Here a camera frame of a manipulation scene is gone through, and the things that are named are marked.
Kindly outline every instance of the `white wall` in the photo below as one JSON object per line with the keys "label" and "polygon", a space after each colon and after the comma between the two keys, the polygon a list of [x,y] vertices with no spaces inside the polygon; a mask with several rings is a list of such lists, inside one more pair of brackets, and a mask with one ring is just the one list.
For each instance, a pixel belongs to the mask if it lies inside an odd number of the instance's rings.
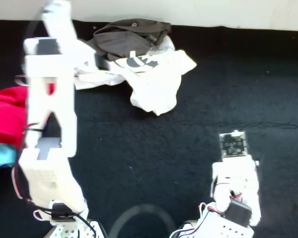
{"label": "white wall", "polygon": [[[0,19],[31,20],[44,0],[0,0]],[[148,18],[174,25],[298,30],[298,0],[72,0],[73,18]]]}

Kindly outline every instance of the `black wire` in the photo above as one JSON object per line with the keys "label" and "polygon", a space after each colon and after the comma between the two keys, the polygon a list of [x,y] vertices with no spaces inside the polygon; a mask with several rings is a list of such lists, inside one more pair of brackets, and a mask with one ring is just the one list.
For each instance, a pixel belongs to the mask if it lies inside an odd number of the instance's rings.
{"label": "black wire", "polygon": [[[54,211],[53,209],[49,209],[49,208],[44,208],[44,207],[39,207],[39,206],[36,206],[36,207],[37,207],[37,209],[41,210],[42,212],[44,212],[45,214],[48,214],[48,215],[51,215],[51,213],[49,213],[49,212],[53,212],[53,211]],[[85,220],[80,214],[77,214],[77,213],[73,213],[73,216],[76,216],[76,217],[79,218],[82,222],[84,222],[85,225],[87,225],[88,228],[90,228],[90,230],[94,233],[94,236],[93,236],[93,237],[94,237],[94,238],[96,237],[96,231],[95,231],[94,227],[92,227],[91,224],[88,223],[87,220]],[[105,230],[104,230],[103,225],[102,225],[100,222],[98,222],[98,221],[97,221],[97,223],[99,224],[100,227],[102,227],[102,232],[104,233],[104,237],[105,237],[105,238],[108,238],[108,237],[107,237],[107,234],[106,234],[106,232],[105,232]]]}
{"label": "black wire", "polygon": [[36,129],[36,128],[25,128],[24,130],[43,132],[43,129]]}
{"label": "black wire", "polygon": [[85,220],[83,217],[81,217],[80,214],[77,214],[76,217],[79,218],[79,219],[81,219],[81,221],[84,222],[93,231],[93,233],[94,233],[94,236],[93,237],[96,238],[96,231],[95,231],[94,227],[92,227],[90,225],[90,223],[88,223],[87,220]]}
{"label": "black wire", "polygon": [[183,236],[192,235],[193,233],[195,233],[195,232],[200,228],[200,226],[202,225],[202,223],[205,221],[205,219],[206,219],[206,217],[208,216],[209,212],[210,212],[210,211],[207,212],[207,214],[205,215],[203,221],[199,224],[199,226],[198,226],[192,233],[180,235],[178,238],[181,238],[181,237],[183,237]]}
{"label": "black wire", "polygon": [[75,213],[75,212],[59,211],[59,210],[55,210],[55,209],[40,207],[40,206],[35,205],[33,202],[31,204],[34,205],[34,208],[36,210],[41,210],[42,212],[44,212],[48,215],[51,215],[52,212],[64,213],[64,216],[77,216],[77,215],[79,215],[79,213]]}

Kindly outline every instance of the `fabric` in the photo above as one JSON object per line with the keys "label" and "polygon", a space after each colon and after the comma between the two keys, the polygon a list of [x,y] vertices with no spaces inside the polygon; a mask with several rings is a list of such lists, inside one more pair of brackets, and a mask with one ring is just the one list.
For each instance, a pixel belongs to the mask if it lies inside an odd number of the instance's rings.
{"label": "fabric", "polygon": [[94,33],[91,45],[97,54],[110,61],[128,57],[130,51],[144,55],[161,44],[171,31],[171,24],[146,19],[127,19],[112,22]]}
{"label": "fabric", "polygon": [[26,124],[27,87],[0,90],[0,143],[20,148]]}
{"label": "fabric", "polygon": [[0,143],[0,168],[4,166],[11,167],[16,158],[16,149],[12,145]]}
{"label": "fabric", "polygon": [[77,90],[101,85],[116,85],[126,80],[132,87],[131,104],[157,116],[172,110],[181,84],[181,76],[196,63],[184,51],[176,51],[170,37],[164,37],[158,47],[138,57],[130,52],[128,58],[108,62],[109,70],[83,73],[75,81]]}

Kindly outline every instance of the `printed logo on shirt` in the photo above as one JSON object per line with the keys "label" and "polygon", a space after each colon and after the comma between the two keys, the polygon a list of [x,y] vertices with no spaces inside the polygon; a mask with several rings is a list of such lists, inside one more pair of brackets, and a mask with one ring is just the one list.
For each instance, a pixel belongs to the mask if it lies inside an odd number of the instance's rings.
{"label": "printed logo on shirt", "polygon": [[133,56],[124,59],[116,60],[116,64],[120,67],[128,68],[132,72],[139,73],[139,72],[147,72],[155,67],[157,67],[158,61],[152,60],[152,56]]}

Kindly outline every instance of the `perforated metal plate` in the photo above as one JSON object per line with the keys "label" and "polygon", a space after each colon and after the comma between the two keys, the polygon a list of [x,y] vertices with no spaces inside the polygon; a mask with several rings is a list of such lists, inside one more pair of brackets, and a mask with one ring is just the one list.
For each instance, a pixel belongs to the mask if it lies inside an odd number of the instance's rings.
{"label": "perforated metal plate", "polygon": [[[90,222],[90,225],[96,231],[96,238],[105,238],[99,224],[95,221]],[[57,226],[52,228],[52,230],[44,238],[77,238],[78,230],[68,230],[63,226]],[[79,238],[95,238],[94,232],[87,226],[83,231],[79,233]]]}
{"label": "perforated metal plate", "polygon": [[[190,224],[183,228],[192,228]],[[245,228],[214,213],[210,213],[196,232],[182,232],[181,238],[252,238],[254,231]]]}

